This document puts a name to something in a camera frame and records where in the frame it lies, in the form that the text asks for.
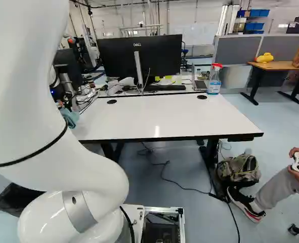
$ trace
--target blue storage bin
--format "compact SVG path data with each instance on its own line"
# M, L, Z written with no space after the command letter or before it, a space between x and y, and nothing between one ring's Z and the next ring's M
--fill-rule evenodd
M251 9L250 17L259 17L261 13L261 9Z
M269 9L261 9L260 11L260 17L267 17L270 13Z
M254 30L259 30L259 29L262 29L264 26L264 23L255 23L255 26L254 26Z
M246 30L254 30L255 29L255 23L246 23L245 24Z
M264 34L263 30L253 30L252 31L253 34Z
M237 12L237 17L238 17L238 18L240 18L240 17L244 17L244 16L245 16L245 11L246 11L246 10L239 10L239 11Z

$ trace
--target backpack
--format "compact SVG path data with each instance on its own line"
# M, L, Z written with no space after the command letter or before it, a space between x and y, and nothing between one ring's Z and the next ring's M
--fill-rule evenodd
M219 162L217 175L223 184L239 188L253 186L261 178L256 157L245 153Z

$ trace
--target blue cloth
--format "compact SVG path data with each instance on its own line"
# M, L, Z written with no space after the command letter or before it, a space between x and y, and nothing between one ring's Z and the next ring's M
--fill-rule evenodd
M65 121L68 124L68 127L74 129L76 127L76 123L79 119L79 113L73 111L70 112L67 108L61 108L60 113L64 117Z

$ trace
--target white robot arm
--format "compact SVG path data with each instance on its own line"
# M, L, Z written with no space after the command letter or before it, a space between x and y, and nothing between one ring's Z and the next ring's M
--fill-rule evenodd
M77 141L50 95L68 14L68 0L0 0L0 174L47 191L19 219L22 243L115 242L123 227L124 171Z

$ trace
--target black and white sneaker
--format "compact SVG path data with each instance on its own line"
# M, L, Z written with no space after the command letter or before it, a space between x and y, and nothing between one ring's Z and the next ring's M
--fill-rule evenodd
M266 213L254 202L254 197L245 196L234 187L228 187L227 193L230 200L239 207L252 222L259 223L266 216Z

